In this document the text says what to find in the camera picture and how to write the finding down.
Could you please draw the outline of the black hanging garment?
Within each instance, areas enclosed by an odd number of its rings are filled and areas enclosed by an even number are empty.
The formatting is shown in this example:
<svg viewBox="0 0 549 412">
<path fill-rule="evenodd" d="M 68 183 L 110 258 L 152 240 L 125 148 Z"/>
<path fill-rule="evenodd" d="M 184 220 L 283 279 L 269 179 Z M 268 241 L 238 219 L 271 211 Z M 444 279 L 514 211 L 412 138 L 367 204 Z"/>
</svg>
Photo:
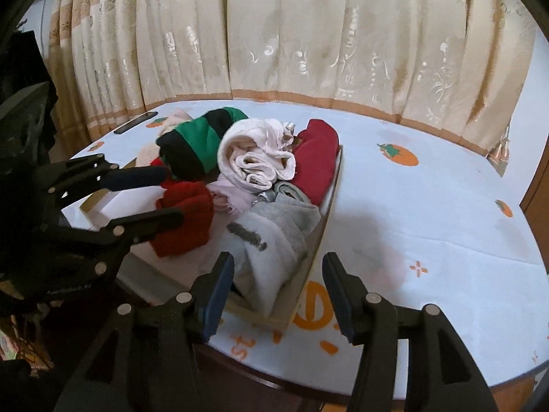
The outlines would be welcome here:
<svg viewBox="0 0 549 412">
<path fill-rule="evenodd" d="M 1 102 L 23 88 L 51 83 L 34 32 L 15 32 L 1 52 Z"/>
</svg>

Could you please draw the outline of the beige dotted underwear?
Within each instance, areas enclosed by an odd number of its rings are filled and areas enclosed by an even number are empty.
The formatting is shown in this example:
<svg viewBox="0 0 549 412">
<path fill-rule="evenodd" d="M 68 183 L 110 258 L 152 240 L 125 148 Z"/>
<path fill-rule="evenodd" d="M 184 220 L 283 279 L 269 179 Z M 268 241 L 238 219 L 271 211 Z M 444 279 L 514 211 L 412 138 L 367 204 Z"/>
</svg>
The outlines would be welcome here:
<svg viewBox="0 0 549 412">
<path fill-rule="evenodd" d="M 164 120 L 153 121 L 153 125 L 160 128 L 156 136 L 157 139 L 174 130 L 175 127 L 178 127 L 180 124 L 190 121 L 192 121 L 192 117 L 190 117 L 186 111 L 175 108 Z M 156 144 L 156 140 L 147 143 L 138 152 L 136 166 L 140 168 L 151 165 L 151 162 L 159 157 L 159 153 L 160 147 Z"/>
</svg>

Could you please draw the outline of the white dotted underwear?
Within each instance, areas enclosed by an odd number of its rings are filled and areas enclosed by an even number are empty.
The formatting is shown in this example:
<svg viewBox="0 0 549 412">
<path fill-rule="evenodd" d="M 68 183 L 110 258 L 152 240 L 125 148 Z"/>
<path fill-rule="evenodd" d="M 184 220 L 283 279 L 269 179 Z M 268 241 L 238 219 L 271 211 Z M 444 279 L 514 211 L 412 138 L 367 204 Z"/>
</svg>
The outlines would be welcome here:
<svg viewBox="0 0 549 412">
<path fill-rule="evenodd" d="M 234 123 L 217 152 L 218 168 L 231 184 L 250 194 L 270 190 L 296 174 L 293 123 L 248 118 Z"/>
</svg>

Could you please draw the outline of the bright red underwear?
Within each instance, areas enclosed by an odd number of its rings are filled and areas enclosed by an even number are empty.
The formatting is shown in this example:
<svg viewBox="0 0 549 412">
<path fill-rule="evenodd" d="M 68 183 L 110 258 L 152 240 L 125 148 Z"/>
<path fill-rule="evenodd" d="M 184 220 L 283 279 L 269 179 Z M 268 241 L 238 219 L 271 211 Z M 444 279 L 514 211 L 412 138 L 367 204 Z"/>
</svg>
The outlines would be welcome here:
<svg viewBox="0 0 549 412">
<path fill-rule="evenodd" d="M 157 157 L 153 159 L 153 161 L 150 162 L 151 167 L 155 168 L 162 168 L 165 172 L 165 178 L 160 183 L 160 186 L 164 188 L 165 190 L 168 190 L 177 184 L 179 184 L 179 181 L 173 176 L 171 170 L 168 168 L 168 166 L 162 161 L 160 157 Z"/>
</svg>

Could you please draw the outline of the black smartphone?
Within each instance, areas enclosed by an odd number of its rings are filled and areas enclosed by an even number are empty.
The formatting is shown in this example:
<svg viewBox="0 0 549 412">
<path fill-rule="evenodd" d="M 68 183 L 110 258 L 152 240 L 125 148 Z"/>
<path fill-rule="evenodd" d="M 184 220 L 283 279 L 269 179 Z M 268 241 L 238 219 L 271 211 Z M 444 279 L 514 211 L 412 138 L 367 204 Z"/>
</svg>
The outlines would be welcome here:
<svg viewBox="0 0 549 412">
<path fill-rule="evenodd" d="M 124 125 L 118 127 L 114 130 L 115 135 L 122 135 L 126 133 L 128 130 L 131 130 L 133 127 L 137 127 L 139 124 L 152 119 L 153 117 L 157 116 L 157 111 L 150 111 L 146 112 L 144 114 L 141 114 L 132 120 L 128 121 L 127 123 L 124 123 Z"/>
</svg>

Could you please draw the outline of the green underwear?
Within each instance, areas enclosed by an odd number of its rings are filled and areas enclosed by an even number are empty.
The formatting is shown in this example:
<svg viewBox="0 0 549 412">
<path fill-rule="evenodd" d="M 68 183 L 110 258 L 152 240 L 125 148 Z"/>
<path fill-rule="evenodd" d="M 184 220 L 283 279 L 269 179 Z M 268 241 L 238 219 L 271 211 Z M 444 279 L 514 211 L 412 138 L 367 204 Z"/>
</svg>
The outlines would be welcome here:
<svg viewBox="0 0 549 412">
<path fill-rule="evenodd" d="M 179 181 L 196 181 L 217 167 L 217 152 L 230 127 L 247 116 L 234 107 L 211 110 L 156 140 L 159 157 Z"/>
</svg>

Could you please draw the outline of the shallow cardboard tray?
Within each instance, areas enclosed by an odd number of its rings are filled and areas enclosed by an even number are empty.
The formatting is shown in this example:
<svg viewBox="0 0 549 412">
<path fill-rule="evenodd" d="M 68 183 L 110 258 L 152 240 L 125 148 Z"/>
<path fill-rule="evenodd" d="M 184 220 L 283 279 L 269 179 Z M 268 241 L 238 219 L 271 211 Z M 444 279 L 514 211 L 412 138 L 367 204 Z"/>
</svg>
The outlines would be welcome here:
<svg viewBox="0 0 549 412">
<path fill-rule="evenodd" d="M 261 201 L 241 216 L 218 212 L 208 242 L 177 257 L 160 259 L 150 244 L 137 244 L 124 258 L 117 280 L 149 304 L 159 305 L 177 289 L 192 286 L 226 251 L 235 264 L 226 311 L 285 330 L 312 273 L 337 186 L 331 183 L 321 206 L 300 202 L 285 188 L 276 200 Z"/>
</svg>

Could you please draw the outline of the light pink underwear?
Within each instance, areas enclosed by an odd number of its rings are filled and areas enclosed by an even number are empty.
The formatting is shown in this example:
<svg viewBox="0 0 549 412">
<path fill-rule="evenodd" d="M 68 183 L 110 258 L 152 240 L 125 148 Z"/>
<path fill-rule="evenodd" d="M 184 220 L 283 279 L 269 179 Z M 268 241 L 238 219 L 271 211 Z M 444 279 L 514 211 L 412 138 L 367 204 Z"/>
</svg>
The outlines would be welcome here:
<svg viewBox="0 0 549 412">
<path fill-rule="evenodd" d="M 207 184 L 206 188 L 211 194 L 214 210 L 233 217 L 238 217 L 250 210 L 257 200 L 255 194 L 236 187 L 221 174 L 215 181 Z"/>
</svg>

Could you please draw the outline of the wooden door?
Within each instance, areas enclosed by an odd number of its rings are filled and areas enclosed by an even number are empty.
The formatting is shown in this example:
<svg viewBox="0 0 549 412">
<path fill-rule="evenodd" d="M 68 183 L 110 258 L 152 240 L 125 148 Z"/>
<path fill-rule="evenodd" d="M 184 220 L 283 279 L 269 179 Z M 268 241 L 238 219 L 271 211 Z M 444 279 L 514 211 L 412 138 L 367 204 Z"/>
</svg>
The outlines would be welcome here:
<svg viewBox="0 0 549 412">
<path fill-rule="evenodd" d="M 524 195 L 520 207 L 538 245 L 545 269 L 549 262 L 549 145 L 545 143 L 544 153 L 532 182 Z"/>
</svg>

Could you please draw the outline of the white persimmon print tablecloth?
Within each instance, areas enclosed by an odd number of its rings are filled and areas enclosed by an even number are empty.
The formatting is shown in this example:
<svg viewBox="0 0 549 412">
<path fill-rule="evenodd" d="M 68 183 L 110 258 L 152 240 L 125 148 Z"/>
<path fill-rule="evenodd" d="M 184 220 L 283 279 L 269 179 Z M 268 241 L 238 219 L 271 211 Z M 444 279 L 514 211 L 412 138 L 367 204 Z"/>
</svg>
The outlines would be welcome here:
<svg viewBox="0 0 549 412">
<path fill-rule="evenodd" d="M 505 181 L 480 155 L 421 131 L 341 111 L 281 102 L 183 101 L 157 107 L 149 123 L 106 134 L 76 156 L 104 153 L 126 165 L 174 114 L 224 106 L 250 118 L 310 119 L 333 127 L 342 168 L 318 257 L 286 331 L 223 313 L 209 341 L 217 353 L 262 374 L 350 395 L 361 347 L 348 343 L 324 288 L 321 261 L 334 251 L 348 273 L 392 304 L 433 303 L 447 316 L 489 386 L 548 365 L 548 280 L 544 261 Z M 396 152 L 417 165 L 401 165 Z"/>
</svg>

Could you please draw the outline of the dark red underwear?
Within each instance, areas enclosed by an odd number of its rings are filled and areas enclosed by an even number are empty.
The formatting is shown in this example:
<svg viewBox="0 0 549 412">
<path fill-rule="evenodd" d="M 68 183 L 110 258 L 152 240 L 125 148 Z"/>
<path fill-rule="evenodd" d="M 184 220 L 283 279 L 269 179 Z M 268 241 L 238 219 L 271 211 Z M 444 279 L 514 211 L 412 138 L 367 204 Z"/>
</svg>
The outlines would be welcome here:
<svg viewBox="0 0 549 412">
<path fill-rule="evenodd" d="M 277 181 L 275 193 L 321 206 L 335 175 L 339 146 L 333 127 L 323 120 L 311 119 L 292 145 L 295 175 L 290 181 Z"/>
</svg>

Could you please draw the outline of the beige floral curtain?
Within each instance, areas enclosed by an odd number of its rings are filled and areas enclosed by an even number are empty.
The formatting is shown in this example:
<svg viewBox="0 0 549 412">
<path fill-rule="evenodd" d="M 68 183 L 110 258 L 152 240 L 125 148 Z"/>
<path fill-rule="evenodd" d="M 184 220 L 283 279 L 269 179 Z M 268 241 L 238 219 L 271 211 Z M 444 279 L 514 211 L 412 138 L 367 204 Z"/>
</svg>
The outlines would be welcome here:
<svg viewBox="0 0 549 412">
<path fill-rule="evenodd" d="M 55 0 L 48 68 L 72 151 L 170 101 L 287 101 L 485 155 L 535 23 L 520 0 Z"/>
</svg>

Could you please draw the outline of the curtain tassel tieback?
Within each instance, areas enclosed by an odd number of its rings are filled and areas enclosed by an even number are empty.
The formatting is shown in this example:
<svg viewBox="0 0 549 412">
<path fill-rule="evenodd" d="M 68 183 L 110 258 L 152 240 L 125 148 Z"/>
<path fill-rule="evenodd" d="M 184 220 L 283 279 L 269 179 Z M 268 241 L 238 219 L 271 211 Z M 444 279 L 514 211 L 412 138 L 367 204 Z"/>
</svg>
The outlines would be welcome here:
<svg viewBox="0 0 549 412">
<path fill-rule="evenodd" d="M 506 171 L 510 158 L 510 125 L 507 125 L 497 144 L 489 152 L 487 159 L 490 165 L 502 177 Z"/>
</svg>

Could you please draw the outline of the orange underwear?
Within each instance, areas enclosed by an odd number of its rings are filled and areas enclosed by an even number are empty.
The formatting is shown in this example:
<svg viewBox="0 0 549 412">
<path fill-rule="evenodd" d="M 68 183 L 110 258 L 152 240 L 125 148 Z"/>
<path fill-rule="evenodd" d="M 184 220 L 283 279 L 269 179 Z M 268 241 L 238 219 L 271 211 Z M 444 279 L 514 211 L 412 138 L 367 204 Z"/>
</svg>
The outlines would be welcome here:
<svg viewBox="0 0 549 412">
<path fill-rule="evenodd" d="M 183 213 L 181 226 L 161 232 L 151 241 L 157 257 L 177 257 L 208 242 L 214 205 L 208 188 L 202 182 L 182 181 L 171 185 L 155 202 L 155 207 L 176 208 Z"/>
</svg>

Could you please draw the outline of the grey white underwear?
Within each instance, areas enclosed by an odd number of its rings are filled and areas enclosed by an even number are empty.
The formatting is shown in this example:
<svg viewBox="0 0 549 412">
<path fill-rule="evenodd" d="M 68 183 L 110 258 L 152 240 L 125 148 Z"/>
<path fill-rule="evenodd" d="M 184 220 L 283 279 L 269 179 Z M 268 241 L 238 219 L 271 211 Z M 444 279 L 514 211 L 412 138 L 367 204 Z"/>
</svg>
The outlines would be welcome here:
<svg viewBox="0 0 549 412">
<path fill-rule="evenodd" d="M 218 250 L 234 258 L 234 285 L 263 317 L 273 312 L 282 286 L 307 257 L 306 239 L 321 220 L 317 206 L 277 194 L 225 227 Z"/>
</svg>

